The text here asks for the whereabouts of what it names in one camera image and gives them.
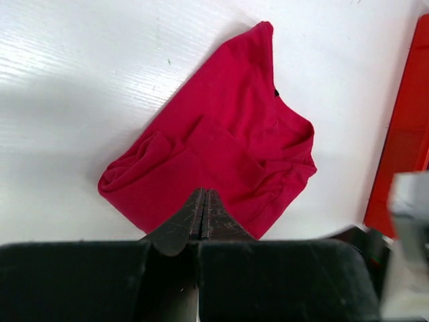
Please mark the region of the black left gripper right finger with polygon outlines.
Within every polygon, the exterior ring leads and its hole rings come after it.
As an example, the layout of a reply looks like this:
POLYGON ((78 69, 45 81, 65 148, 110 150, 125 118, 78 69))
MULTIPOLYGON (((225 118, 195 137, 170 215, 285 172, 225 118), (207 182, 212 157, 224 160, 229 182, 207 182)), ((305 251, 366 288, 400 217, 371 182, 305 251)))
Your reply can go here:
POLYGON ((237 239, 241 227, 208 191, 198 248, 202 321, 379 321, 367 269, 368 235, 352 227, 321 239, 237 239))

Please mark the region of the red t-shirt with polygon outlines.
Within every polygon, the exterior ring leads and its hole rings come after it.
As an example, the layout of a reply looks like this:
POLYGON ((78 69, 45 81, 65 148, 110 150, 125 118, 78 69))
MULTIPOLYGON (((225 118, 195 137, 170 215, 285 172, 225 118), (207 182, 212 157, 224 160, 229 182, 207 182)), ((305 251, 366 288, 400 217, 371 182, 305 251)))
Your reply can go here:
POLYGON ((227 40, 182 85, 135 143, 107 166, 98 190, 151 233, 199 188, 261 238, 316 173, 314 127, 273 79, 273 26, 227 40))

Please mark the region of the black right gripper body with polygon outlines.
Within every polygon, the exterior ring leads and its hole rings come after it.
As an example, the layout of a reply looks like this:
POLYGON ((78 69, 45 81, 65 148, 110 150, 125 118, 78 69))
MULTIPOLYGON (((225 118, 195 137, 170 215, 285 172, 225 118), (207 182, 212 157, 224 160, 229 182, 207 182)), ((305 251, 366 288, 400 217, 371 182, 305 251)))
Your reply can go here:
POLYGON ((427 321, 428 172, 396 174, 387 205, 396 239, 353 227, 351 243, 367 264, 382 321, 427 321))

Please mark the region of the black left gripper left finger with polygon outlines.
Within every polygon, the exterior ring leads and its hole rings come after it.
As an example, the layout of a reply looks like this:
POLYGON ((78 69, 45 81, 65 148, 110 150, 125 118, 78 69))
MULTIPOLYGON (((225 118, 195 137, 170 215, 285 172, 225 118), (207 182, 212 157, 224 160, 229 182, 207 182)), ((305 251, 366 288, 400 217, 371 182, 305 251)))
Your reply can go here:
POLYGON ((205 191, 139 241, 1 247, 2 321, 195 321, 190 240, 205 191))

